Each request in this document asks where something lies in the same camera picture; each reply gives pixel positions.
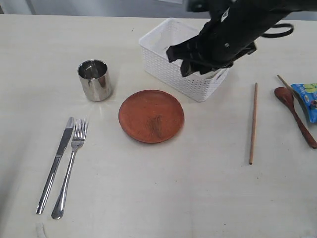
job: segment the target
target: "spoon handle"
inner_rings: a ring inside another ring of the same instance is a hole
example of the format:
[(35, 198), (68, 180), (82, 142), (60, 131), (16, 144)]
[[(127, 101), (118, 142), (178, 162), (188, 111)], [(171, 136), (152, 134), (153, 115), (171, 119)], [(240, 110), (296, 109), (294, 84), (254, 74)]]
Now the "spoon handle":
[(291, 110), (291, 112), (292, 112), (292, 114), (293, 114), (293, 116), (295, 118), (295, 121), (297, 122), (297, 125), (298, 125), (299, 129), (301, 130), (301, 133), (302, 133), (303, 137), (307, 141), (308, 145), (310, 147), (314, 148), (314, 149), (317, 149), (317, 142), (312, 137), (312, 135), (309, 133), (307, 128), (304, 126), (304, 124), (302, 123), (301, 119), (299, 118), (299, 116), (297, 115), (295, 110)]

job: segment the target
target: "blue package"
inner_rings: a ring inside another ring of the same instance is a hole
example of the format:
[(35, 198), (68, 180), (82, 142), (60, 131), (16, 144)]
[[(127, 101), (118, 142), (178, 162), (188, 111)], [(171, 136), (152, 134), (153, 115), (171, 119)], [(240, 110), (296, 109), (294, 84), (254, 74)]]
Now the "blue package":
[(317, 122), (317, 83), (292, 84), (292, 88), (299, 94), (307, 109), (311, 123)]

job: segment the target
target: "stainless steel cup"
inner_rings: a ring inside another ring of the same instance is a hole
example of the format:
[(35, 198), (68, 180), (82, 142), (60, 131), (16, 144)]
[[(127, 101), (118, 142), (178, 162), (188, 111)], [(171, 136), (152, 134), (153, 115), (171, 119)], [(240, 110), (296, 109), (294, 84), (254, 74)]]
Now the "stainless steel cup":
[(91, 59), (78, 67), (78, 75), (86, 97), (91, 101), (102, 101), (112, 93), (108, 67), (101, 60)]

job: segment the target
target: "knife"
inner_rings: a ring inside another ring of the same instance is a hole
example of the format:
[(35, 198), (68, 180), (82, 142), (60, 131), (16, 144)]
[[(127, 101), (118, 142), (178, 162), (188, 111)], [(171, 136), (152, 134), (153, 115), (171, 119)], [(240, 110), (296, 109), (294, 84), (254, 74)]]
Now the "knife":
[(42, 214), (42, 212), (44, 210), (44, 207), (46, 205), (46, 202), (48, 200), (48, 197), (49, 197), (49, 194), (50, 194), (50, 191), (52, 188), (52, 184), (53, 184), (53, 181), (54, 181), (54, 178), (56, 175), (56, 171), (57, 171), (59, 162), (60, 162), (61, 157), (63, 156), (64, 151), (65, 151), (65, 149), (68, 145), (68, 142), (71, 138), (71, 135), (73, 133), (73, 129), (74, 129), (74, 118), (70, 117), (68, 122), (67, 122), (64, 134), (60, 140), (60, 144), (59, 144), (59, 147), (57, 149), (57, 153), (55, 155), (54, 162), (53, 162), (53, 165), (51, 167), (51, 171), (49, 173), (49, 177), (46, 180), (46, 183), (45, 183), (45, 186), (44, 186), (44, 189), (42, 192), (42, 196), (41, 196), (41, 199), (40, 199), (39, 204), (38, 204), (38, 208), (36, 209), (36, 214)]

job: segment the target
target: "round wooden plate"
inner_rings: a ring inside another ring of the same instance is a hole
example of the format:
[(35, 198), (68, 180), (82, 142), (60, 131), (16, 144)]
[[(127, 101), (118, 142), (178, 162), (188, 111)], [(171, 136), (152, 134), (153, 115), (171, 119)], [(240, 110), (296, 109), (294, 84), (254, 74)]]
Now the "round wooden plate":
[(184, 112), (172, 95), (159, 90), (145, 90), (128, 97), (119, 110), (122, 129), (145, 143), (159, 143), (172, 138), (184, 124)]

